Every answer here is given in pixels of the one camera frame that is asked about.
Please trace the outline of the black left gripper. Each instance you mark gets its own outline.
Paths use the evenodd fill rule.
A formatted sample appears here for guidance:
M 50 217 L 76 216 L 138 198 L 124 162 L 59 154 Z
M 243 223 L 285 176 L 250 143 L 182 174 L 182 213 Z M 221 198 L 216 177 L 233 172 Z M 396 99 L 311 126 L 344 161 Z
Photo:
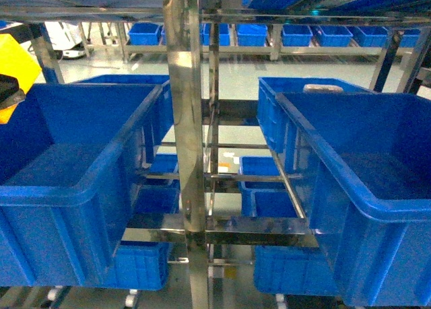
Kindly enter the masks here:
M 26 94 L 20 88 L 18 79 L 1 74 L 1 104 L 2 110 L 20 104 L 26 99 Z

